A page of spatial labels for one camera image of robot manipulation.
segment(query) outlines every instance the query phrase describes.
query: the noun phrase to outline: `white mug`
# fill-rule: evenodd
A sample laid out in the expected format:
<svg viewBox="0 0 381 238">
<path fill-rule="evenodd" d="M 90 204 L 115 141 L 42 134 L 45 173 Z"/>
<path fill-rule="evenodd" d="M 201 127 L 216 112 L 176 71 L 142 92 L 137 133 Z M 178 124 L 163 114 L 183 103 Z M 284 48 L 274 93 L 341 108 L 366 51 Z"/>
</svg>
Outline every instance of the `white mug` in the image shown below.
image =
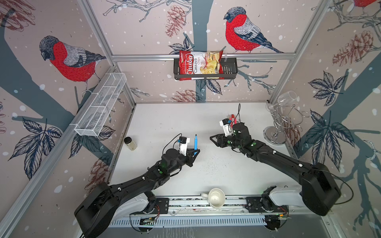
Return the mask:
<svg viewBox="0 0 381 238">
<path fill-rule="evenodd" d="M 219 188 L 213 188 L 209 194 L 201 194 L 202 198 L 208 200 L 209 204 L 213 208 L 220 208 L 225 204 L 225 194 Z"/>
</svg>

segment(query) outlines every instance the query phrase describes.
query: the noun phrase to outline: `bird's red breast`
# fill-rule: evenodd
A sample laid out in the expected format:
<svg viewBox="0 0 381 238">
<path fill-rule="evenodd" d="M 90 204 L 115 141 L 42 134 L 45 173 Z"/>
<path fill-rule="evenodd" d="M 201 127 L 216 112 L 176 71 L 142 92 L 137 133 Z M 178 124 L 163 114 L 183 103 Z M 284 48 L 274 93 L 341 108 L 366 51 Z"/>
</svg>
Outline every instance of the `bird's red breast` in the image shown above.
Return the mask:
<svg viewBox="0 0 381 238">
<path fill-rule="evenodd" d="M 249 42 L 247 40 L 241 39 L 234 32 L 235 27 L 242 26 L 246 21 L 247 16 L 240 14 L 236 16 L 232 22 L 226 21 L 226 40 L 227 42 L 234 47 L 236 50 L 242 51 L 252 51 L 253 49 L 259 47 L 257 43 Z"/>
<path fill-rule="evenodd" d="M 53 47 L 55 60 L 50 62 L 61 72 L 67 79 L 80 82 L 87 81 L 95 72 L 96 63 L 92 62 L 82 67 L 70 67 L 64 64 L 67 57 L 67 51 L 62 42 L 58 42 Z"/>
<path fill-rule="evenodd" d="M 354 5 L 358 7 L 366 7 L 371 3 L 374 3 L 376 0 L 354 0 Z"/>
</svg>

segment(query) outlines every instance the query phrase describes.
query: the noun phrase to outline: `bird's gray head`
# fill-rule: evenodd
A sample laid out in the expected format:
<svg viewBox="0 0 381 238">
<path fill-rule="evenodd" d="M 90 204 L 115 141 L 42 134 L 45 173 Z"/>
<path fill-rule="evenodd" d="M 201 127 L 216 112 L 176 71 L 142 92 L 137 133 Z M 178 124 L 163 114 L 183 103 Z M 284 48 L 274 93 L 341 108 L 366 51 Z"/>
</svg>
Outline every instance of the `bird's gray head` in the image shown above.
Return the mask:
<svg viewBox="0 0 381 238">
<path fill-rule="evenodd" d="M 47 37 L 44 37 L 44 39 L 41 40 L 40 51 L 41 51 L 41 56 L 44 60 L 47 60 L 47 59 L 55 60 L 56 59 L 54 57 L 53 47 L 58 42 L 59 42 L 59 40 L 56 37 L 51 36 L 51 35 L 48 35 Z"/>
<path fill-rule="evenodd" d="M 246 15 L 246 11 L 243 7 L 236 6 L 236 7 L 230 8 L 224 17 L 224 20 L 227 20 L 229 23 L 231 23 L 233 19 L 240 14 Z"/>
</svg>

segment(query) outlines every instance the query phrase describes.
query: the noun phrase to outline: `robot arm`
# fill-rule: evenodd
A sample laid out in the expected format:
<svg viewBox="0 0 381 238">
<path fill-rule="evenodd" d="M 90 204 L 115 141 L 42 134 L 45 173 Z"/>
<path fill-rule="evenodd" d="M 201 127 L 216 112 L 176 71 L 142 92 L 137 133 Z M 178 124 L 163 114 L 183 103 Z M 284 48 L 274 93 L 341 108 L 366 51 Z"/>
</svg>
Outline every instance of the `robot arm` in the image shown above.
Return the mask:
<svg viewBox="0 0 381 238">
<path fill-rule="evenodd" d="M 121 184 L 108 186 L 102 182 L 97 185 L 74 212 L 85 237 L 95 238 L 99 236 L 109 226 L 110 222 L 116 219 L 114 216 L 121 216 L 118 213 L 119 210 L 115 214 L 120 206 L 126 208 L 122 216 L 142 211 L 144 208 L 150 212 L 154 208 L 156 200 L 151 190 L 163 185 L 174 175 L 171 173 L 181 169 L 182 166 L 192 167 L 199 152 L 200 150 L 185 148 L 179 153 L 175 149 L 168 149 L 162 155 L 162 159 L 157 161 L 142 176 Z M 145 201 L 143 204 L 147 206 L 142 207 L 141 203 L 135 202 L 138 200 Z"/>
<path fill-rule="evenodd" d="M 221 148 L 238 148 L 245 156 L 268 164 L 297 181 L 301 185 L 300 195 L 303 202 L 312 212 L 325 216 L 340 198 L 340 189 L 325 165 L 298 161 L 273 150 L 261 141 L 252 140 L 244 123 L 234 124 L 232 130 L 233 135 L 217 134 L 210 139 Z M 267 197 L 271 198 L 273 189 L 274 187 L 265 191 L 269 195 Z"/>
</svg>

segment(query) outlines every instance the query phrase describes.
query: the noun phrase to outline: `wallpaper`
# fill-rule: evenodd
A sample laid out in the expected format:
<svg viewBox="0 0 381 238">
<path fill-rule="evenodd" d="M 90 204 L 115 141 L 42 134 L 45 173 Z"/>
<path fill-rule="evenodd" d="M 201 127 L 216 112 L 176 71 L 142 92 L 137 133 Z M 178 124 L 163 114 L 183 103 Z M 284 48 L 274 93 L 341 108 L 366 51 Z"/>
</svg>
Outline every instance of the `wallpaper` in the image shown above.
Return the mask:
<svg viewBox="0 0 381 238">
<path fill-rule="evenodd" d="M 76 235 L 79 226 L 74 211 L 95 186 L 105 180 L 130 115 L 131 107 L 122 93 L 98 138 L 74 136 L 11 237 L 66 238 Z"/>
<path fill-rule="evenodd" d="M 0 6 L 2 219 L 109 65 L 76 1 Z"/>
<path fill-rule="evenodd" d="M 235 41 L 233 35 L 226 36 L 232 28 L 244 24 L 245 20 L 239 21 L 241 17 L 247 17 L 249 25 L 258 28 L 256 34 L 262 33 L 275 49 L 294 52 L 319 3 L 318 0 L 260 3 L 250 0 L 90 2 L 113 54 L 169 54 L 172 51 L 169 46 L 181 44 L 185 37 L 189 38 L 195 51 L 224 49 L 232 53 L 239 49 L 241 42 Z M 270 48 L 256 45 L 238 52 L 247 53 L 253 49 L 253 53 L 274 52 Z"/>
<path fill-rule="evenodd" d="M 175 80 L 173 61 L 119 62 L 139 102 L 268 100 L 288 60 L 238 61 L 234 80 Z"/>
<path fill-rule="evenodd" d="M 324 163 L 352 187 L 335 205 L 348 237 L 381 237 L 380 3 L 334 0 L 283 92 L 310 118 L 289 133 L 301 160 Z M 347 185 L 338 202 L 350 199 Z"/>
<path fill-rule="evenodd" d="M 280 53 L 295 51 L 319 0 L 90 3 L 113 54 Z M 118 65 L 137 102 L 197 102 L 268 100 L 287 63 L 239 61 L 235 80 L 189 82 L 174 81 L 172 62 Z"/>
</svg>

